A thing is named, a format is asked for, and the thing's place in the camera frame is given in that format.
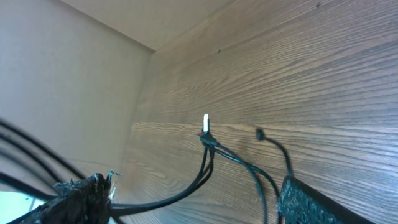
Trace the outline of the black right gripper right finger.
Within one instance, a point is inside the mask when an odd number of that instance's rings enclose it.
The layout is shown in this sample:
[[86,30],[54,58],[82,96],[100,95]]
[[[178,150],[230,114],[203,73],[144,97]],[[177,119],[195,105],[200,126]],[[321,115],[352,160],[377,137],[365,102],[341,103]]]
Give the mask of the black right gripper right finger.
[[286,223],[373,224],[291,175],[284,178],[278,214]]

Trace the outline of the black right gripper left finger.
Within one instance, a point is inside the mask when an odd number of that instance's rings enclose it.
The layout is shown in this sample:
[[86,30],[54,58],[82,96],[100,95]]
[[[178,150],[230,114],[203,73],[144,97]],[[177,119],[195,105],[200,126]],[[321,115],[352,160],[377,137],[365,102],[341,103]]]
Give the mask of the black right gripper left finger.
[[45,201],[12,223],[106,224],[111,218],[112,176],[95,173],[83,180],[59,182],[54,185],[58,194],[49,195],[6,175],[6,185]]

